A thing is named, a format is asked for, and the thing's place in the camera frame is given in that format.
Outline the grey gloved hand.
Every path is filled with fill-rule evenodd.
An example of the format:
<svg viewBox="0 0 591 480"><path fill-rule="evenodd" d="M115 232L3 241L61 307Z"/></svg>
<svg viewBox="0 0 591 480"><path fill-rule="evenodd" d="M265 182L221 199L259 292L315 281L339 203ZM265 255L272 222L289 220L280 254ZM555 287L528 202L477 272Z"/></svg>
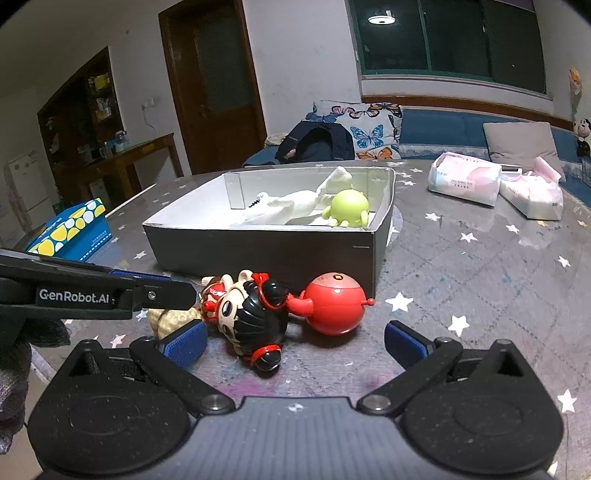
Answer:
<svg viewBox="0 0 591 480"><path fill-rule="evenodd" d="M31 346L56 348L70 344L59 319L26 320L9 346L1 348L1 454L9 452L23 428L31 369Z"/></svg>

